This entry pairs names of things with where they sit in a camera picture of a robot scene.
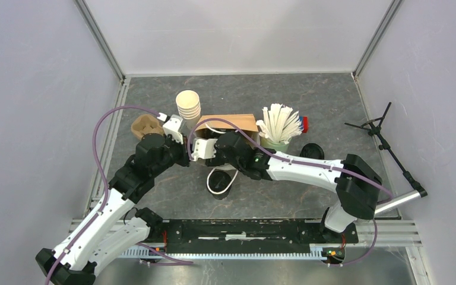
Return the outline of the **brown paper takeout bag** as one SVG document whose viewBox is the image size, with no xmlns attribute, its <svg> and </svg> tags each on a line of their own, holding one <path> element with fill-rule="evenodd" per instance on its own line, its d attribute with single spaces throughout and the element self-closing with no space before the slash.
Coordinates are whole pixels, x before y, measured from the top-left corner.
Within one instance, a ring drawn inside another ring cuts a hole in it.
<svg viewBox="0 0 456 285">
<path fill-rule="evenodd" d="M 248 135 L 251 139 L 253 139 L 256 143 L 260 143 L 259 130 L 256 125 L 255 117 L 252 114 L 205 115 L 205 116 L 200 117 L 199 122 L 201 123 L 201 125 L 199 125 L 199 127 L 197 127 L 196 130 L 194 131 L 194 139 L 195 138 L 218 139 L 218 138 L 220 138 L 221 135 L 223 135 L 227 132 L 242 131 L 246 135 Z M 206 160 L 198 159 L 196 162 L 203 166 L 206 166 Z M 210 168 L 210 172 L 213 170 L 220 170 L 220 169 L 215 169 L 213 167 L 209 167 L 209 168 Z M 239 173 L 238 170 L 222 170 L 222 171 L 227 172 L 232 177 L 233 183 Z"/>
</svg>

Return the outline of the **stack of white paper cups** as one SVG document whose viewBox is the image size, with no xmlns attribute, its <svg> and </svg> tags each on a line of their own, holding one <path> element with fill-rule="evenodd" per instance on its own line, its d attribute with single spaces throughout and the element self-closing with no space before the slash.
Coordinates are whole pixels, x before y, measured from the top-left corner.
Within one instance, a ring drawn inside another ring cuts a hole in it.
<svg viewBox="0 0 456 285">
<path fill-rule="evenodd" d="M 197 92 L 184 90 L 177 94 L 176 105 L 179 116 L 186 126 L 192 130 L 201 117 L 200 97 Z"/>
</svg>

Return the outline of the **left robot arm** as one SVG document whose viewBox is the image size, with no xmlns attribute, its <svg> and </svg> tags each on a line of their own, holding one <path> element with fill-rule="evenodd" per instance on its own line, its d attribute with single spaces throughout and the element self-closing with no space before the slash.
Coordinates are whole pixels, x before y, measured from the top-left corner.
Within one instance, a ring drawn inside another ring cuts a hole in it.
<svg viewBox="0 0 456 285">
<path fill-rule="evenodd" d="M 46 284 L 93 284 L 96 277 L 125 250 L 163 234 L 159 217 L 146 210 L 110 234 L 113 225 L 155 185 L 155 179 L 173 165 L 189 165 L 188 147 L 171 135 L 148 134 L 135 153 L 115 172 L 109 190 L 78 227 L 53 249 L 43 248 L 36 262 Z"/>
</svg>

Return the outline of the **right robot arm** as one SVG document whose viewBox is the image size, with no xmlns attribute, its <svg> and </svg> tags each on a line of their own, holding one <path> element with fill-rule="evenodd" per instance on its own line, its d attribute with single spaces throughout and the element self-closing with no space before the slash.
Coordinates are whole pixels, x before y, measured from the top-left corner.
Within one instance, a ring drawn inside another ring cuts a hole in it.
<svg viewBox="0 0 456 285">
<path fill-rule="evenodd" d="M 381 177 L 355 154 L 343 160 L 291 156 L 261 146 L 253 148 L 237 132 L 205 142 L 197 139 L 194 158 L 212 167 L 230 165 L 257 181 L 293 181 L 336 193 L 338 202 L 327 210 L 319 226 L 319 235 L 326 242 L 335 242 L 357 219 L 373 219 L 382 190 Z"/>
</svg>

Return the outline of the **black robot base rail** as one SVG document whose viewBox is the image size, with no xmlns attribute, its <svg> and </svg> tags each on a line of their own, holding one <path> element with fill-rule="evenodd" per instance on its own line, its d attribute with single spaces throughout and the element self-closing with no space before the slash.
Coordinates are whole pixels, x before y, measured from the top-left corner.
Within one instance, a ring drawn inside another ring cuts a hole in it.
<svg viewBox="0 0 456 285">
<path fill-rule="evenodd" d="M 304 254 L 313 245 L 358 243 L 356 226 L 343 233 L 321 221 L 287 219 L 171 219 L 152 228 L 146 244 L 168 254 Z"/>
</svg>

